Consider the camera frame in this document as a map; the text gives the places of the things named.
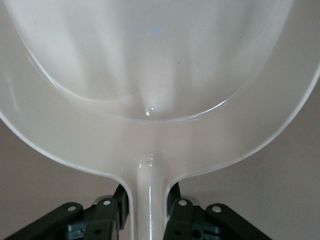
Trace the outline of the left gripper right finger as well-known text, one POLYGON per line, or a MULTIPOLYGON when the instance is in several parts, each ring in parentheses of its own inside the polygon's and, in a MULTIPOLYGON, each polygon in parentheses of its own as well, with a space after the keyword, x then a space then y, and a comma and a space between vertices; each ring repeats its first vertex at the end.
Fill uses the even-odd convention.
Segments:
POLYGON ((270 237, 222 203, 201 208, 182 197, 176 183, 167 197, 165 240, 269 240, 270 237))

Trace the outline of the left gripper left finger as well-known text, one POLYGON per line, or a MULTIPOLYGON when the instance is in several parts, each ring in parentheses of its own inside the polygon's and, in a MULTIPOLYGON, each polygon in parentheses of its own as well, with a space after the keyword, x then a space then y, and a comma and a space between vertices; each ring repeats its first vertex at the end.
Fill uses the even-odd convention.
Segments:
POLYGON ((84 209, 65 203, 23 229, 22 240, 117 240, 129 214, 126 190, 118 185, 112 196, 84 209))

